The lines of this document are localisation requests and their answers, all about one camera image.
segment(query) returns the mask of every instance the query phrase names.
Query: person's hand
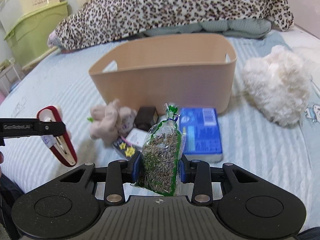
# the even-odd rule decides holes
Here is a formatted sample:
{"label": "person's hand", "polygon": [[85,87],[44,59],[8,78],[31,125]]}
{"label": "person's hand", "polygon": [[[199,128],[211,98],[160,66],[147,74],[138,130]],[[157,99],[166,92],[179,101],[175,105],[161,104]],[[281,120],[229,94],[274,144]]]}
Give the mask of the person's hand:
{"label": "person's hand", "polygon": [[3,161],[4,161],[4,157],[3,157],[2,152],[0,152],[0,163],[3,163]]}

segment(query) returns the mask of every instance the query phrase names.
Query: yellow star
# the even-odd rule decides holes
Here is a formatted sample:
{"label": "yellow star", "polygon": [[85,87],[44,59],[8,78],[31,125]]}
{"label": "yellow star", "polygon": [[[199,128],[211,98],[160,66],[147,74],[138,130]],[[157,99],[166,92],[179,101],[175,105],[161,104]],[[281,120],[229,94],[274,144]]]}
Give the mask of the yellow star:
{"label": "yellow star", "polygon": [[127,146],[126,143],[121,143],[121,144],[119,144],[120,150],[125,149],[126,146]]}
{"label": "yellow star", "polygon": [[136,149],[131,146],[131,147],[128,147],[124,153],[125,153],[125,156],[131,157],[132,155],[134,155],[135,151]]}

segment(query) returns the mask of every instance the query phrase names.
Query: leopard print blanket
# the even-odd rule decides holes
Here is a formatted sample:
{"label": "leopard print blanket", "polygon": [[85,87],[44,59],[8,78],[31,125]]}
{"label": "leopard print blanket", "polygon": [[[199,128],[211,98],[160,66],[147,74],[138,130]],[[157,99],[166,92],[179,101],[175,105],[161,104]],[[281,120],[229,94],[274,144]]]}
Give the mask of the leopard print blanket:
{"label": "leopard print blanket", "polygon": [[287,0],[91,0],[55,34],[67,50],[116,41],[150,28],[203,21],[266,18],[282,31],[293,23]]}

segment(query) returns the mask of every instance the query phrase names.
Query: striped mattress cover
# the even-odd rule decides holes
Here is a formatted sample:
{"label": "striped mattress cover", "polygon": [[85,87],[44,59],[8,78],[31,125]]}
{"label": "striped mattress cover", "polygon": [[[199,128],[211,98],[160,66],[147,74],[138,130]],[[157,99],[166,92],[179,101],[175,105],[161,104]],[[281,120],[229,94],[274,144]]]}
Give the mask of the striped mattress cover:
{"label": "striped mattress cover", "polygon": [[[221,167],[223,162],[232,162],[288,190],[306,206],[308,216],[304,229],[319,224],[310,215],[314,178],[300,127],[282,128],[268,122],[250,105],[250,99],[243,93],[240,73],[246,60],[265,56],[273,46],[286,44],[278,33],[264,40],[228,40],[235,47],[238,60],[229,106],[218,118],[224,159],[221,163],[210,164]],[[102,167],[121,158],[113,148],[105,148],[101,140],[90,139],[90,123],[87,121],[90,107],[103,103],[88,70],[117,45],[119,42],[70,54],[54,52],[49,55],[1,104],[0,117],[34,118],[43,107],[58,105],[63,112],[63,121],[71,131],[78,164],[93,162],[97,167]],[[70,170],[56,160],[39,137],[7,139],[1,151],[5,159],[1,166],[3,173],[24,192]],[[124,188],[126,198],[129,195],[155,195],[129,184]],[[191,191],[192,186],[187,184],[182,187],[181,193],[190,196]],[[218,185],[214,185],[213,194],[216,199],[221,198]],[[99,185],[96,196],[102,198],[103,185]]]}

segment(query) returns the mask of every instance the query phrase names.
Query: small white box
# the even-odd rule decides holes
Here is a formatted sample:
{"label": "small white box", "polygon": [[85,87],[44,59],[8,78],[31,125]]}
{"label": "small white box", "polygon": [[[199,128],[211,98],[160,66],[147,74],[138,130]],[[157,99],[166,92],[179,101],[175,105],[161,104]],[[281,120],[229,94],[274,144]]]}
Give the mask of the small white box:
{"label": "small white box", "polygon": [[128,143],[135,146],[138,150],[142,150],[143,142],[147,135],[149,135],[148,132],[140,130],[138,128],[133,128],[126,137],[126,140],[128,141]]}

